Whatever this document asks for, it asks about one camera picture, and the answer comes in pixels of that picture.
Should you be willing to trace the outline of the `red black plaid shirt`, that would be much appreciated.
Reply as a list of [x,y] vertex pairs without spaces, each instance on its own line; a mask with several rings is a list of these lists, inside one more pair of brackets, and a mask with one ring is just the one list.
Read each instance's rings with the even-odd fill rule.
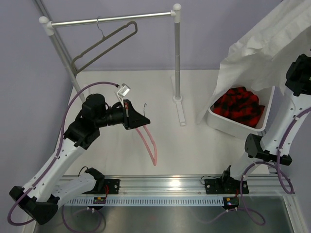
[[256,127],[265,110],[259,98],[245,87],[229,89],[212,106],[213,113],[248,127]]

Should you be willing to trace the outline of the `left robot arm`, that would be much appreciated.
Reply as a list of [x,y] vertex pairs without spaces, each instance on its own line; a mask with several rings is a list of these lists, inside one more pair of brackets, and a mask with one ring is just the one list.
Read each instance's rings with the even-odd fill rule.
[[100,136],[100,128],[118,124],[131,130],[150,124],[150,120],[137,112],[130,100],[107,107],[103,95],[89,95],[48,162],[29,183],[14,186],[9,192],[16,205],[38,224],[44,225],[61,206],[80,194],[107,191],[105,176],[92,167],[65,185],[56,184],[72,163]]

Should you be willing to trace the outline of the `white shirt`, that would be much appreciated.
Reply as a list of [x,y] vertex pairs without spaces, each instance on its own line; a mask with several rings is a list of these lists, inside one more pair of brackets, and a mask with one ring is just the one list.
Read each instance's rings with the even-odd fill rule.
[[197,114],[200,123],[208,108],[233,86],[259,91],[282,88],[285,74],[297,57],[310,55],[311,2],[283,0],[250,31],[230,46],[220,63],[213,94]]

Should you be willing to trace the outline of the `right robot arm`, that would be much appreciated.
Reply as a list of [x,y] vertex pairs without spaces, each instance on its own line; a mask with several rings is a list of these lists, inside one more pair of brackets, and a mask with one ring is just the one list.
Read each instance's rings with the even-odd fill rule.
[[284,96],[272,126],[264,136],[250,134],[245,141],[245,153],[236,165],[229,166],[220,178],[219,187],[225,193],[242,190],[249,170],[258,165],[274,167],[282,187],[281,165],[290,165],[291,144],[311,112],[311,58],[305,54],[292,62],[287,73]]

